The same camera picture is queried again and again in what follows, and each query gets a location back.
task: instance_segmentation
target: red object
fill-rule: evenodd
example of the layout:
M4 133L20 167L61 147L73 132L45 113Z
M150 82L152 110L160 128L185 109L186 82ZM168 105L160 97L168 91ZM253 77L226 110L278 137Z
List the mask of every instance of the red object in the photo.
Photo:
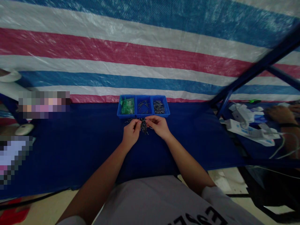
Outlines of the red object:
M11 201L9 201L8 204L10 205L10 204L19 203L21 201L21 199L22 198L17 198L17 199L11 200ZM0 224L1 225L13 225L16 223L20 223L26 219L29 210L30 210L30 208L27 208L22 211L16 212L17 208L7 209L0 216Z

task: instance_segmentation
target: striped tarp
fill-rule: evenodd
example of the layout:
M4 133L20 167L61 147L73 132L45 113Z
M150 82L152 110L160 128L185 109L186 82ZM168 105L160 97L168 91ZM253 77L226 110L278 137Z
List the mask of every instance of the striped tarp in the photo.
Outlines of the striped tarp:
M70 91L76 103L120 94L208 101L299 24L299 8L292 0L0 0L0 68L20 71L30 90ZM300 78L299 50L275 66ZM299 94L264 72L231 99Z

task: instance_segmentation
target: blue plastic bin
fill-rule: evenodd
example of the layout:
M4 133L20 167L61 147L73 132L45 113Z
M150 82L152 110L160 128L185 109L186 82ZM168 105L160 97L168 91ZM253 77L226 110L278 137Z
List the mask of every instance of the blue plastic bin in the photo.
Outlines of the blue plastic bin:
M122 110L121 99L124 99L124 98L126 98L126 99L134 98L134 112L133 112L133 114L121 114L121 110ZM136 115L136 104L137 104L137 99L136 99L135 95L120 95L117 116L120 119L135 118L135 115Z
M142 101L147 101L149 108L145 105L146 102L144 102L144 104L141 107L139 107L138 105ZM150 95L137 95L136 96L135 107L136 107L135 109L136 109L136 112L137 112L136 115L137 115L138 119L139 118L144 118L146 116L154 115L153 103L151 101L151 96Z
M165 107L164 114L154 114L154 115L167 118L170 115L170 109L168 106L167 98L164 95L152 95L151 99L152 99L151 102L152 102L153 113L154 113L154 106L153 106L154 101L161 101L163 103L163 106Z

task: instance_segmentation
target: green component bag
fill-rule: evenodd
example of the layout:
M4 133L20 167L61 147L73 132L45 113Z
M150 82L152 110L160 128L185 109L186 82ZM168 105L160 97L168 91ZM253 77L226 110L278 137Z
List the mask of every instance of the green component bag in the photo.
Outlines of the green component bag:
M134 114L134 98L121 99L122 110L121 114Z

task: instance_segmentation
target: black cable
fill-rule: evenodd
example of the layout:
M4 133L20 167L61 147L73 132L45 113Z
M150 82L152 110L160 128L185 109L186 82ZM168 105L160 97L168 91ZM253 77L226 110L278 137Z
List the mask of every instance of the black cable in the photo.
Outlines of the black cable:
M227 194L231 198L250 198L249 194Z
M25 206L25 205L28 205L28 204L31 204L31 203L35 203L35 202L38 202L38 201L43 200L45 198L51 197L53 195L56 195L60 192L66 191L66 190L68 190L68 189L63 189L63 190L53 192L53 193L50 193L48 195L45 195L45 196L42 196L42 197L39 197L39 198L35 198L35 199L31 199L31 200L28 200L28 201L24 201L24 202L19 202L19 203L10 204L10 205L1 205L0 206L0 211L6 210L6 209L11 209L11 208L17 208L17 207L20 207L20 206Z

